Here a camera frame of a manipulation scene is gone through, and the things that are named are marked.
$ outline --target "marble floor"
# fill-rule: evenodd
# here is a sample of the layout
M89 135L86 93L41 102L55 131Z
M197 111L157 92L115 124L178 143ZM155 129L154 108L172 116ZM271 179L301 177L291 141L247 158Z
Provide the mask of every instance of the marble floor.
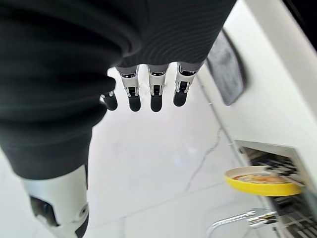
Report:
M90 223L86 238L203 238L207 227L260 200L231 189L224 171L238 167L228 139L197 81L175 107L176 65L166 78L163 108L150 109L147 70L140 67L142 107L130 111L119 74L118 109L94 128L89 164ZM4 238L53 238L33 218L28 197L0 154L0 227ZM244 222L214 238L261 237Z

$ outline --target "metal rack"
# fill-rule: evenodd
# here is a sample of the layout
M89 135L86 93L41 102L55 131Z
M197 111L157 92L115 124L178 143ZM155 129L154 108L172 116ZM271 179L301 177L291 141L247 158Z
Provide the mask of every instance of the metal rack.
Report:
M267 166L268 170L289 177L305 186L296 166L287 157L265 154L252 159L251 164ZM270 200L279 215L283 228L290 237L317 238L317 222L303 194L270 197Z

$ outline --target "yellow plate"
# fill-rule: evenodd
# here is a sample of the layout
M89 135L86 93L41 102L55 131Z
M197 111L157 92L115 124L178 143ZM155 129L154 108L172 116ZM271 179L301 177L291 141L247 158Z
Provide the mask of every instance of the yellow plate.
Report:
M248 174L268 174L272 175L269 171L265 170L265 166L249 166L240 167L232 170L228 170L225 173L225 179L228 184L233 188L255 195L263 196L290 196L302 192L301 187L293 183L282 183L282 184L267 184L267 183L251 183L243 182L233 179L239 175Z

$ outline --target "robotic finger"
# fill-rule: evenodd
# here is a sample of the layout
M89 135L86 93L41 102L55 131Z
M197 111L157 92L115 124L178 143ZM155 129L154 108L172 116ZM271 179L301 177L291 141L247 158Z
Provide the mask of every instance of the robotic finger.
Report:
M174 105L181 107L185 104L189 87L192 85L196 73L199 71L202 63L184 63L177 64L177 73L175 80Z
M134 112L137 112L141 108L138 68L138 65L128 68L116 67L120 73L124 89L127 92L130 109Z
M162 108L162 95L168 66L168 64L148 65L151 109L153 112L159 112Z

